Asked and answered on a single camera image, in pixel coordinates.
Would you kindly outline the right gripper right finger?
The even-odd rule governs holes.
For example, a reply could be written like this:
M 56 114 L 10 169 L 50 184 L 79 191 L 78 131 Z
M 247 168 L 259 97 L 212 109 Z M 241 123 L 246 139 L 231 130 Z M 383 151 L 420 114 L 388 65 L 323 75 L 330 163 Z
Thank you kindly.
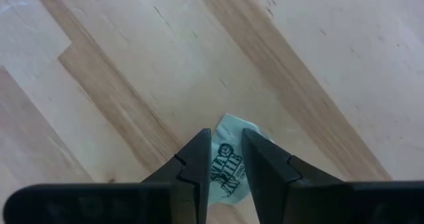
M 422 223 L 423 182 L 342 181 L 252 129 L 242 155 L 261 223 Z

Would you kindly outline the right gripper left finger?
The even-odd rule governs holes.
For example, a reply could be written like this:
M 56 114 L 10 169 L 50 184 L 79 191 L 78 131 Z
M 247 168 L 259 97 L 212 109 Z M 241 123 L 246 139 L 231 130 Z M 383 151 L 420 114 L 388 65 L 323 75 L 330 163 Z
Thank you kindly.
M 211 131 L 141 182 L 37 184 L 7 198 L 5 223 L 205 223 Z

